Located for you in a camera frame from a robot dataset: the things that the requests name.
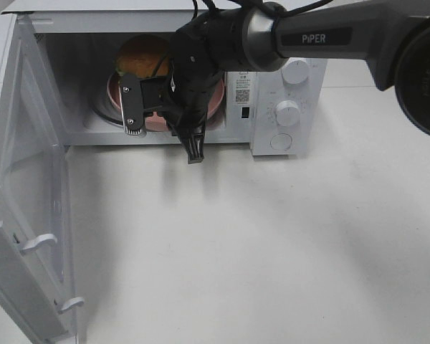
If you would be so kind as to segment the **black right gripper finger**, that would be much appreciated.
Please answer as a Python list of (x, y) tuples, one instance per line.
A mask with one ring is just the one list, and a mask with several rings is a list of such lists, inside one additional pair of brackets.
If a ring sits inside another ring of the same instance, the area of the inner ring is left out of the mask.
[(181, 137), (181, 143), (184, 146), (188, 164), (201, 163), (204, 160), (204, 133), (190, 133)]

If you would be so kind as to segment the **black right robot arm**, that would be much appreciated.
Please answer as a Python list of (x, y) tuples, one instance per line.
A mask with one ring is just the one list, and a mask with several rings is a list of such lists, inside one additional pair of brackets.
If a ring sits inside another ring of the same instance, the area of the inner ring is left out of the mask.
[(375, 86), (393, 88), (406, 117), (430, 135), (430, 1), (329, 1), (293, 10), (263, 1), (207, 11), (171, 37), (169, 91), (198, 126), (223, 72), (272, 72), (293, 57), (363, 60)]

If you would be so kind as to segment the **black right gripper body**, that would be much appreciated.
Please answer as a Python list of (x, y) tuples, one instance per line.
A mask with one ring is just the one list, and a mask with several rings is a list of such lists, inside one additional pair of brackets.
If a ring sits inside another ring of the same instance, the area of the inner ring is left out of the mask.
[(168, 87), (171, 109), (164, 118), (180, 141), (204, 134), (209, 101), (223, 74), (211, 67), (171, 68)]

